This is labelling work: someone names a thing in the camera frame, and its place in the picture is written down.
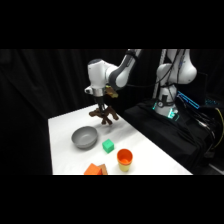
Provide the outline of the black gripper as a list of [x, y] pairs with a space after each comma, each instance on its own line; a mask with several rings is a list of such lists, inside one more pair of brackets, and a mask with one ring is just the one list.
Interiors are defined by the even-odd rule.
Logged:
[[[99, 115], [99, 116], [102, 116], [102, 113], [101, 113], [101, 109], [105, 109], [105, 105], [104, 105], [104, 96], [100, 96], [100, 97], [96, 97], [94, 96], [94, 99], [95, 99], [95, 102], [98, 104], [98, 108], [96, 108], [96, 113]], [[105, 110], [104, 110], [104, 115], [105, 116], [108, 116], [109, 114], [112, 114], [113, 112], [113, 108], [112, 106], [108, 106]]]

